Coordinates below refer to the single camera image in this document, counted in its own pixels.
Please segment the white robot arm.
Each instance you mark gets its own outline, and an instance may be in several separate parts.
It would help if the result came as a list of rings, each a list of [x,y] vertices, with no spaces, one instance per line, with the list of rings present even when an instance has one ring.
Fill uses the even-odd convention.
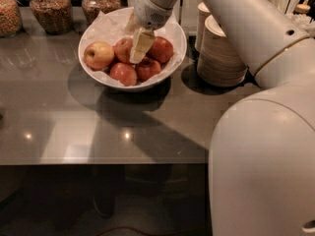
[[[213,131],[213,236],[315,236],[315,39],[267,0],[203,2],[260,87]],[[175,3],[135,0],[135,20],[159,29]]]

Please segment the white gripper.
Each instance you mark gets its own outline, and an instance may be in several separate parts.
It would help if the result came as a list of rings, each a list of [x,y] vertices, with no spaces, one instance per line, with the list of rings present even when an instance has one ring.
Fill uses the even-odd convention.
[[[134,33],[131,63],[139,64],[144,59],[155,41],[155,33],[151,29],[162,28],[172,15],[172,10],[173,0],[135,0],[134,12],[124,29],[127,34]]]

